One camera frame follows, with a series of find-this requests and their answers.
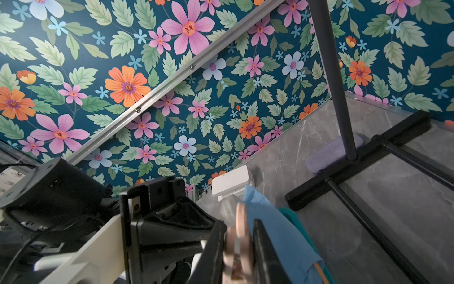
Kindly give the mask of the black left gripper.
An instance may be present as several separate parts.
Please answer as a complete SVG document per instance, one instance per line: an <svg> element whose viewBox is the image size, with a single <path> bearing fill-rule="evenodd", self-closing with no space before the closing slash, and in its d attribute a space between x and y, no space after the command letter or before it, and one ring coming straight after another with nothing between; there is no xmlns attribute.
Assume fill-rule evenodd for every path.
<svg viewBox="0 0 454 284"><path fill-rule="evenodd" d="M202 252L216 219L186 195L185 182L163 177L119 196L125 274L130 284L159 284L158 273Z"/></svg>

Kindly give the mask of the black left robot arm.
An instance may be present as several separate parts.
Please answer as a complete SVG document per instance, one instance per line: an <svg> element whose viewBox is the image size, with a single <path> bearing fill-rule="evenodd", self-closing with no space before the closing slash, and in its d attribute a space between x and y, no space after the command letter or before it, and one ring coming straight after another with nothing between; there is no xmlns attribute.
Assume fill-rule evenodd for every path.
<svg viewBox="0 0 454 284"><path fill-rule="evenodd" d="M32 170L1 197L8 225L39 242L77 251L46 278L49 284L178 282L182 261L201 253L219 222L186 196L184 181L163 177L119 198L64 159Z"/></svg>

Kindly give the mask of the pink clothespin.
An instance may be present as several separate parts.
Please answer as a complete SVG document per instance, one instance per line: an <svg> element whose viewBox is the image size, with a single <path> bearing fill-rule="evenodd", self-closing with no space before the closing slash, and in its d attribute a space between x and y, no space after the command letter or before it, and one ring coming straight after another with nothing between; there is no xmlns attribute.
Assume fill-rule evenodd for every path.
<svg viewBox="0 0 454 284"><path fill-rule="evenodd" d="M228 227L223 249L222 284L252 284L254 281L253 241L246 205L236 208L235 227Z"/></svg>

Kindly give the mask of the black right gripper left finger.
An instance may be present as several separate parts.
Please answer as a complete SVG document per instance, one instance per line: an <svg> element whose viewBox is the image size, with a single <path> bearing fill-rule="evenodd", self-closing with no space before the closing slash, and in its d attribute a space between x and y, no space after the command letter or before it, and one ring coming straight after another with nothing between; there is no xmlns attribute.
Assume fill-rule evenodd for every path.
<svg viewBox="0 0 454 284"><path fill-rule="evenodd" d="M217 221L188 284L221 284L227 226Z"/></svg>

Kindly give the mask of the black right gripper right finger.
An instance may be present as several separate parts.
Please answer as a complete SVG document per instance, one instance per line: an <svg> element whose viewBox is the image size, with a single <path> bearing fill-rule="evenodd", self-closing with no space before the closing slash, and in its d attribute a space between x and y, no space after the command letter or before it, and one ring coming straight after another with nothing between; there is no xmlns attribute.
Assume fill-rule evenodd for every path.
<svg viewBox="0 0 454 284"><path fill-rule="evenodd" d="M290 284L263 222L253 222L254 284Z"/></svg>

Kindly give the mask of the white t-shirt black print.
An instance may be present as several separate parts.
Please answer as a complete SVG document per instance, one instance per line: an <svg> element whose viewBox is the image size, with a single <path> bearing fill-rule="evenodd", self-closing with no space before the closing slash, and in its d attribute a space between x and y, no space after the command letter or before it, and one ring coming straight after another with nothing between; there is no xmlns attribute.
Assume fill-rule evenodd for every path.
<svg viewBox="0 0 454 284"><path fill-rule="evenodd" d="M235 227L236 208L241 199L238 196L230 195L218 201L217 196L206 194L196 204L207 214L217 220L223 221L227 227Z"/></svg>

